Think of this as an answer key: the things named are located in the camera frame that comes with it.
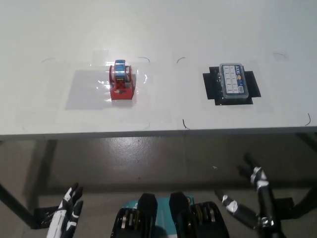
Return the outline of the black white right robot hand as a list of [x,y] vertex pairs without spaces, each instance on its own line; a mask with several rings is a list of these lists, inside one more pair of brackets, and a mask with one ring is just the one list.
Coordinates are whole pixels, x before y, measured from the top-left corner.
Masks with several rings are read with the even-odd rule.
[[238,171],[257,192],[260,212],[256,213],[247,206],[238,203],[221,190],[216,190],[215,195],[232,217],[248,228],[256,230],[259,237],[284,238],[285,234],[277,214],[275,198],[263,168],[249,153],[245,154],[244,161],[249,167],[239,166]]

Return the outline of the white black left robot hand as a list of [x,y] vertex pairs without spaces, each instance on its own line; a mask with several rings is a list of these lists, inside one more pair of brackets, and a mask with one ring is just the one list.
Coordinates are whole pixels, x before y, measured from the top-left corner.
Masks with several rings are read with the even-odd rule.
[[75,183],[64,195],[54,213],[46,238],[72,238],[82,211],[83,187]]

